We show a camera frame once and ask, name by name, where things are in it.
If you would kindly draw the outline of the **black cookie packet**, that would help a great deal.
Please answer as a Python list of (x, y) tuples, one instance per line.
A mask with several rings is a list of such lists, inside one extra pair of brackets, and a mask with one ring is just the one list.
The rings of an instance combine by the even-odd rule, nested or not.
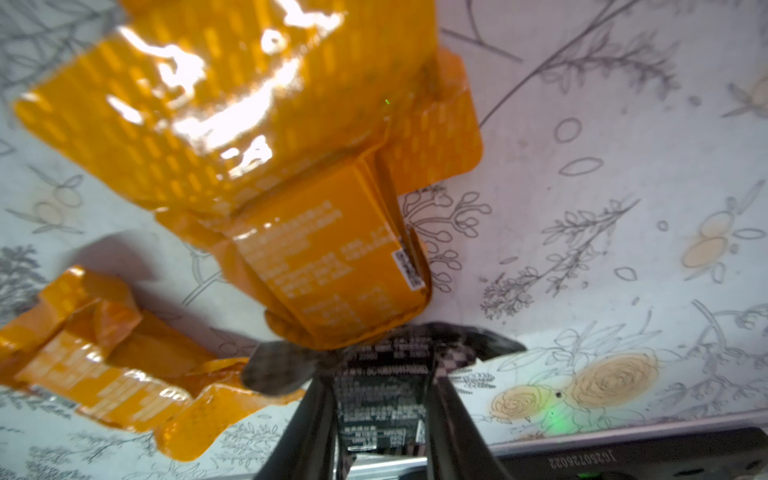
[(322, 381), (332, 389), (341, 443), (348, 452), (411, 454), (425, 442), (427, 390), (435, 377), (525, 349), (484, 328), (443, 322), (405, 325), (375, 343), (336, 350), (263, 343), (246, 363), (241, 380), (270, 397)]

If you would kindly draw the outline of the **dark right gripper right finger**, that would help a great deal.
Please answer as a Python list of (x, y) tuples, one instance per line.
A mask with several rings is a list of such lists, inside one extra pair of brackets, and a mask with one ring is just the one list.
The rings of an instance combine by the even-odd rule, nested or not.
[(426, 399), (429, 479), (512, 479), (482, 439), (453, 384), (436, 378)]

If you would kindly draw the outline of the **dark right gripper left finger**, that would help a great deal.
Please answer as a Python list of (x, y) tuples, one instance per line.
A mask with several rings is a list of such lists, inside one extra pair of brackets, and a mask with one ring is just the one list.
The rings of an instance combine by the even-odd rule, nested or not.
[(313, 380), (255, 479), (330, 479), (337, 439), (336, 406), (331, 381)]

